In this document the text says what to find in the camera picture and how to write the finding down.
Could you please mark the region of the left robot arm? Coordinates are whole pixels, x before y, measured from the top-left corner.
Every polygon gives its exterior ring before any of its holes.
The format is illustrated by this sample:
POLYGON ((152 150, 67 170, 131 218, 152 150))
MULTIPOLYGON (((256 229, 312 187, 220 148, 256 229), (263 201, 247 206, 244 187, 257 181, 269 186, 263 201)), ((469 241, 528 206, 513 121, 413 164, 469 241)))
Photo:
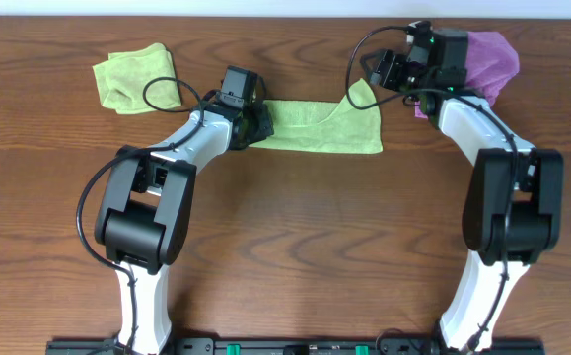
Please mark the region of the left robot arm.
POLYGON ((95 224, 95 240, 104 246, 120 289, 115 353, 165 349, 172 332, 169 268, 187 236, 197 175, 216 157, 273 132, 266 103, 217 99, 201 103, 167 139, 117 152, 95 224))

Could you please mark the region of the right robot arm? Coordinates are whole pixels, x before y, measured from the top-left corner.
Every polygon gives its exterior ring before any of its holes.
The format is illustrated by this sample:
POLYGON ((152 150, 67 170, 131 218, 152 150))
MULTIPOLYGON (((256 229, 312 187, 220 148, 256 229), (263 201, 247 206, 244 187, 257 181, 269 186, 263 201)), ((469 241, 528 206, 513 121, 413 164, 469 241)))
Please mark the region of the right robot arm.
POLYGON ((415 107, 450 138, 472 174, 462 215, 464 272, 449 307, 428 336, 379 337, 383 354, 540 354, 529 338, 495 338, 515 285, 560 232, 564 161, 521 138, 493 111, 518 73, 519 57, 499 33, 404 27, 406 52, 355 55, 369 83, 415 107))

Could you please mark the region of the green microfiber cloth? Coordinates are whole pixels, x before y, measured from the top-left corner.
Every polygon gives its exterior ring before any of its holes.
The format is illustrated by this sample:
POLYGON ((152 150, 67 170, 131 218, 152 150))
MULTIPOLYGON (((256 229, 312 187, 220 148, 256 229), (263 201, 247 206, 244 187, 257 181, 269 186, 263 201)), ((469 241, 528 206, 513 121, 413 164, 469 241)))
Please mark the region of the green microfiber cloth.
POLYGON ((253 148, 311 153, 377 154, 383 151, 381 114, 377 107, 358 106, 376 100, 371 87, 359 80, 338 103, 268 100, 274 134, 253 148))

